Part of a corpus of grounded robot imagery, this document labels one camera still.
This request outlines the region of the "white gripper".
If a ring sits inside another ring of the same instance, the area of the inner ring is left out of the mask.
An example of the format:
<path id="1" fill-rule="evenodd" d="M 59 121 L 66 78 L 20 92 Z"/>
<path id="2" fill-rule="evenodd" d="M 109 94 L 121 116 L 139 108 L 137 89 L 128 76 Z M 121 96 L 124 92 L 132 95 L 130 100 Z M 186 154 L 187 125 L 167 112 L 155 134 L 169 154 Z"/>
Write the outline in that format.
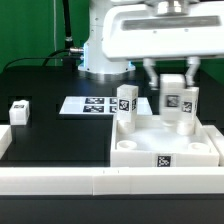
<path id="1" fill-rule="evenodd" d="M 152 89 L 158 88 L 153 59 L 188 57 L 185 77 L 192 87 L 199 57 L 224 55 L 224 5 L 192 5 L 185 16 L 164 17 L 148 5 L 116 6 L 105 16 L 102 51 L 112 61 L 144 58 Z"/>

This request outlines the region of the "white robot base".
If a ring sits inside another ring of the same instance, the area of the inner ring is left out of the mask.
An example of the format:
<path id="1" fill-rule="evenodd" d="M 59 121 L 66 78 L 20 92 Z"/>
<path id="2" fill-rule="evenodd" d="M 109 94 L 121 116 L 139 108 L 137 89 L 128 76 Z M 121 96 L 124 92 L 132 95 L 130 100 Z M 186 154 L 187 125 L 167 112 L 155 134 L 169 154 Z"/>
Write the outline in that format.
<path id="1" fill-rule="evenodd" d="M 81 75 L 101 82 L 125 79 L 135 70 L 130 62 L 111 62 L 102 52 L 103 22 L 112 7 L 110 0 L 89 0 L 89 38 L 83 46 Z"/>

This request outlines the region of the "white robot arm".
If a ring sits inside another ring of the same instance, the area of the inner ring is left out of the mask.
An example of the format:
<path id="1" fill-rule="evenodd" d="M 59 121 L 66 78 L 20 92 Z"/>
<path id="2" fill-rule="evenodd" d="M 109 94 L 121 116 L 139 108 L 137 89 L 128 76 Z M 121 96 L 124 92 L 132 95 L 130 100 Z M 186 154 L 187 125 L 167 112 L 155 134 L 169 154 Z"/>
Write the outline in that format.
<path id="1" fill-rule="evenodd" d="M 102 51 L 111 61 L 141 60 L 158 86 L 156 60 L 187 60 L 189 86 L 204 58 L 224 58 L 224 1 L 111 0 Z"/>

